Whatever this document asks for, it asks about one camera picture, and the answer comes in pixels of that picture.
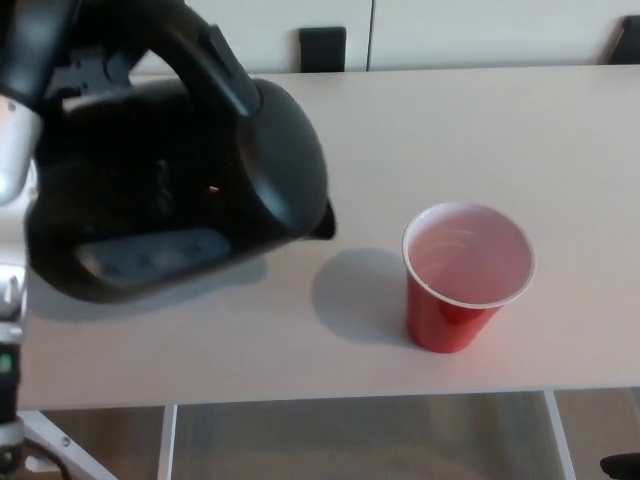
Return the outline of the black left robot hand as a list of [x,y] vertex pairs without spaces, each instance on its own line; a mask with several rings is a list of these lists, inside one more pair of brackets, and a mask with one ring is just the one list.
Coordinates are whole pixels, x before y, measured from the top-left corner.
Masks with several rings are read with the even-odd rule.
[[1,95],[35,112],[130,85],[147,53],[127,38],[118,1],[3,1]]

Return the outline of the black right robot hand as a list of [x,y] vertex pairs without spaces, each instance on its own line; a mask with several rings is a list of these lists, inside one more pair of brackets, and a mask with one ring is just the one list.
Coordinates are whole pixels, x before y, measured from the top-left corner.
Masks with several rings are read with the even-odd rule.
[[640,453],[624,453],[600,460],[602,471],[611,479],[640,480]]

